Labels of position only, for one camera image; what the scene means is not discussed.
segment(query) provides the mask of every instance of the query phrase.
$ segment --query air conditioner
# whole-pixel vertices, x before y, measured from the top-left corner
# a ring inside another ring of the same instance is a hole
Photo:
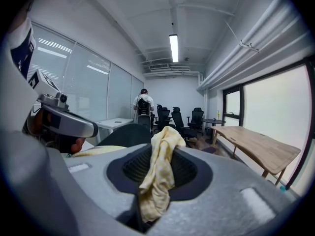
[[[149,65],[150,70],[156,70],[161,68],[169,68],[169,65],[168,64]]]

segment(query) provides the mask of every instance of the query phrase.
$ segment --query white shirt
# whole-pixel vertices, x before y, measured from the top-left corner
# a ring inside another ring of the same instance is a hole
[[[147,94],[142,94],[142,95],[135,97],[135,99],[133,101],[133,105],[137,106],[137,102],[140,99],[143,99],[145,102],[148,102],[151,105],[151,107],[154,107],[153,99],[150,96],[148,96]]]

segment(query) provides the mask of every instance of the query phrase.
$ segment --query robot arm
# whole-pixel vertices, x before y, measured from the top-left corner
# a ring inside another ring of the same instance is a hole
[[[60,92],[54,82],[41,70],[37,70],[29,80],[29,85],[38,93],[38,102],[44,110],[43,126],[47,129],[71,137],[94,137],[97,125],[68,109],[67,95]]]

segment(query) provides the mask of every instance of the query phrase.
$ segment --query frosted window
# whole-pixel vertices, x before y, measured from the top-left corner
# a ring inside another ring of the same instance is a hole
[[[131,75],[112,64],[108,92],[108,119],[131,117]]]
[[[224,120],[226,121],[226,123],[224,124],[225,126],[238,126],[239,125],[238,119],[225,117]]]
[[[240,92],[233,92],[226,95],[226,113],[240,114]]]
[[[64,93],[70,111],[100,121],[107,119],[110,61],[77,44],[65,74]]]
[[[64,71],[74,41],[35,25],[33,25],[33,30],[36,48],[31,57],[27,81],[37,69],[40,69],[62,90]],[[40,103],[36,102],[34,109],[37,110],[39,107]]]
[[[135,99],[135,97],[137,97],[140,92],[141,89],[143,89],[144,85],[143,82],[138,80],[135,77],[132,77],[132,85],[131,85],[131,104],[133,103],[133,100]],[[133,107],[131,108],[131,118],[135,117],[135,110],[133,110]]]
[[[311,121],[311,91],[305,66],[245,86],[244,127],[303,151]],[[300,153],[286,168],[288,181]]]

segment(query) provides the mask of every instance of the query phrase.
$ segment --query mesh chair back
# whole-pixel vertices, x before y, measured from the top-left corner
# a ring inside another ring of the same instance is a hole
[[[138,101],[138,114],[139,115],[148,115],[150,113],[151,105],[146,102],[144,99]]]
[[[158,117],[160,120],[160,127],[165,127],[169,124],[169,121],[166,121],[169,116],[169,110],[167,108],[160,109],[160,116]]]
[[[201,108],[195,108],[192,111],[191,122],[202,124],[202,117],[203,117],[203,111],[201,111]]]
[[[179,107],[173,107],[174,110],[172,112],[173,121],[175,122],[176,128],[181,128],[184,126],[181,109]]]

